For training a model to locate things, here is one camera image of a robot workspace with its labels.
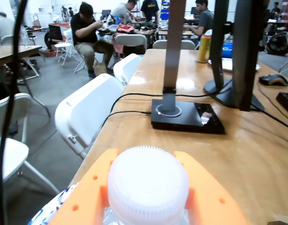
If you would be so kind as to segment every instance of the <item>white bottle cap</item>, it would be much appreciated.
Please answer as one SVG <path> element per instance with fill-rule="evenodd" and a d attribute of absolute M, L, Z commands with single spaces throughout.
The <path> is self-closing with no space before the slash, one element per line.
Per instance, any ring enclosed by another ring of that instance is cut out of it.
<path fill-rule="evenodd" d="M 125 225 L 176 225 L 189 193 L 181 163 L 168 152 L 148 146 L 121 153 L 107 182 L 110 206 Z"/>

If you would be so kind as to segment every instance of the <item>black lamp base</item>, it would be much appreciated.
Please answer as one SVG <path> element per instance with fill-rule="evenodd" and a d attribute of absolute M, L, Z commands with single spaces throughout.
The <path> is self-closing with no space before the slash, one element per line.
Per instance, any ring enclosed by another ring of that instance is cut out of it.
<path fill-rule="evenodd" d="M 224 127 L 210 104 L 176 101 L 181 113 L 163 115 L 158 109 L 162 99 L 152 100 L 151 124 L 155 129 L 224 134 Z"/>
<path fill-rule="evenodd" d="M 226 85 L 230 80 L 224 80 L 224 85 Z M 205 84 L 203 91 L 206 94 L 214 93 L 217 90 L 214 80 L 209 81 Z M 236 96 L 232 90 L 232 81 L 224 87 L 219 94 L 211 95 L 214 100 L 221 103 L 222 105 L 229 108 L 237 108 L 236 106 Z M 251 103 L 257 106 L 261 110 L 265 110 L 264 106 L 259 102 L 259 100 L 253 95 Z M 251 105 L 250 110 L 259 111 L 254 106 Z"/>

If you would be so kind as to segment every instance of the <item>black t-shirt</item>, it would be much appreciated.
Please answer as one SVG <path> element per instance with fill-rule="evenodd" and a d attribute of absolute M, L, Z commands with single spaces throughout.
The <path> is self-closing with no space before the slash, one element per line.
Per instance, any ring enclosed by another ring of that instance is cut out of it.
<path fill-rule="evenodd" d="M 79 13 L 75 14 L 72 17 L 71 20 L 71 29 L 72 29 L 72 34 L 73 34 L 73 43 L 74 46 L 77 45 L 77 43 L 79 42 L 89 42 L 89 43 L 95 43 L 98 39 L 97 39 L 97 35 L 96 35 L 96 29 L 94 29 L 92 32 L 90 32 L 89 35 L 87 35 L 86 37 L 83 38 L 79 38 L 75 35 L 75 32 L 77 30 L 80 30 L 82 28 L 85 28 L 87 26 L 89 26 L 90 24 L 84 22 L 81 18 Z"/>
<path fill-rule="evenodd" d="M 156 0 L 144 0 L 140 10 L 144 12 L 146 21 L 151 21 L 152 17 L 156 16 L 156 12 L 159 10 L 159 8 Z"/>
<path fill-rule="evenodd" d="M 278 7 L 277 8 L 273 8 L 272 11 L 271 11 L 271 14 L 275 14 L 275 12 L 280 14 L 280 9 Z"/>

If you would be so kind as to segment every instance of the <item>yellow can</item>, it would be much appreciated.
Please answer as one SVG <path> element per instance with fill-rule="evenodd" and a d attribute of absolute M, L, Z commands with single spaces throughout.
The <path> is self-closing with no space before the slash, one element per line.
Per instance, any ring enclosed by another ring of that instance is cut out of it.
<path fill-rule="evenodd" d="M 198 62 L 202 62 L 202 63 L 208 62 L 210 42 L 211 42 L 210 35 L 202 35 L 201 44 L 200 44 L 199 53 L 198 53 L 198 60 L 197 60 Z"/>

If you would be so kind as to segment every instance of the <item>computer mouse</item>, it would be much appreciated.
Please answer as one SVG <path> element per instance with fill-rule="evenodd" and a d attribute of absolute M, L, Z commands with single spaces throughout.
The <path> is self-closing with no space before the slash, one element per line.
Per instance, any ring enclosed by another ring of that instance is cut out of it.
<path fill-rule="evenodd" d="M 259 77 L 259 82 L 263 85 L 288 86 L 288 81 L 280 74 Z"/>

